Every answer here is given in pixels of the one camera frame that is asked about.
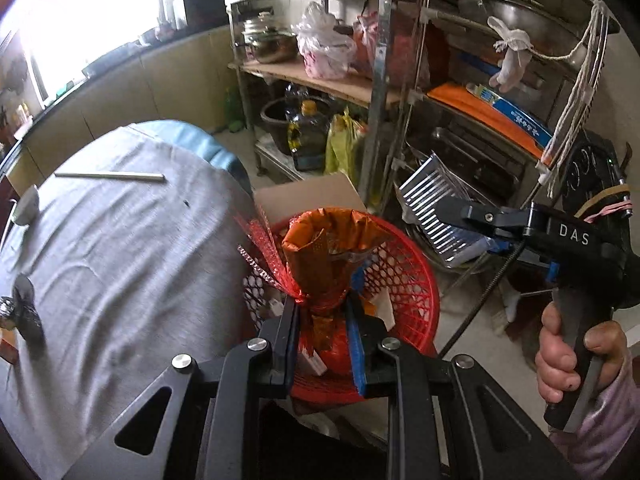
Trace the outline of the right hand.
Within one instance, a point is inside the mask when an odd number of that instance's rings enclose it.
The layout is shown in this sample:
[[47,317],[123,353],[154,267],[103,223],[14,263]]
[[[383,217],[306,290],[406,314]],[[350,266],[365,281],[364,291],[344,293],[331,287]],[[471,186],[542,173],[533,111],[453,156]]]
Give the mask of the right hand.
[[[577,373],[575,350],[562,336],[561,313],[552,302],[541,315],[539,350],[535,356],[537,385],[540,396],[550,404],[558,404],[566,392],[576,391],[582,383]],[[622,326],[608,321],[590,328],[584,346],[604,359],[598,380],[598,390],[614,382],[627,355],[627,338]]]

